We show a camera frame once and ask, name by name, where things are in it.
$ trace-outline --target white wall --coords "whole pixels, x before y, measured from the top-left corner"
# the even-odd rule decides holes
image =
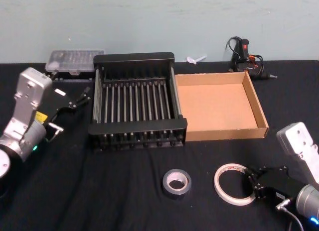
[[[224,56],[229,37],[265,60],[319,58],[319,0],[0,0],[0,62],[46,62],[53,49]]]

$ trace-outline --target cardboard tray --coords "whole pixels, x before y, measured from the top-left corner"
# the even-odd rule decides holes
[[[268,123],[247,73],[179,74],[186,141],[264,138]]]

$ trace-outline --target black dish rack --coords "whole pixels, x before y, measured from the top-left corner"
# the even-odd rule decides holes
[[[184,145],[173,53],[97,55],[94,67],[88,132],[96,150]]]

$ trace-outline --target roll of tape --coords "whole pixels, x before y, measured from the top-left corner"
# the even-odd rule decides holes
[[[234,197],[231,197],[229,195],[227,195],[222,188],[220,187],[219,184],[219,177],[221,176],[222,173],[224,173],[225,171],[228,170],[235,170],[235,171],[239,171],[242,173],[245,173],[244,170],[246,169],[245,166],[239,165],[239,164],[226,164],[221,166],[215,173],[214,176],[214,187],[215,190],[217,192],[217,194],[219,195],[219,197],[221,197],[224,201],[232,204],[232,205],[237,205],[237,206],[244,206],[244,205],[248,205],[251,202],[253,202],[255,200],[255,195],[252,194],[251,196],[248,196],[244,199],[237,199]]]
[[[180,189],[173,188],[170,183],[172,181],[179,181],[183,184]],[[164,192],[173,199],[182,199],[191,188],[191,178],[189,174],[180,169],[172,169],[166,172],[163,177],[163,189]]]

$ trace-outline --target black table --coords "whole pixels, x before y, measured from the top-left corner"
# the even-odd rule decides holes
[[[30,66],[44,71],[44,64],[0,65],[1,131],[12,115],[18,75]],[[87,139],[91,105],[74,116],[63,116],[59,122],[64,134],[39,146],[26,163],[12,200],[2,206],[0,230],[283,231],[289,219],[275,211],[273,202],[260,200],[237,207],[219,198],[213,187],[215,171],[226,163],[287,165],[293,178],[306,182],[298,164],[282,151],[276,132],[303,121],[319,143],[319,61],[269,61],[265,68],[278,75],[276,80],[254,82],[270,126],[265,139],[94,154]],[[177,63],[175,69],[176,73],[226,70],[223,62]],[[54,83],[72,97],[87,85],[93,87],[92,82]],[[187,171],[192,178],[191,193],[182,201],[167,198],[161,189],[163,175],[173,168]],[[231,195],[246,193],[236,172],[224,174],[221,183]],[[301,220],[305,230],[314,229]]]

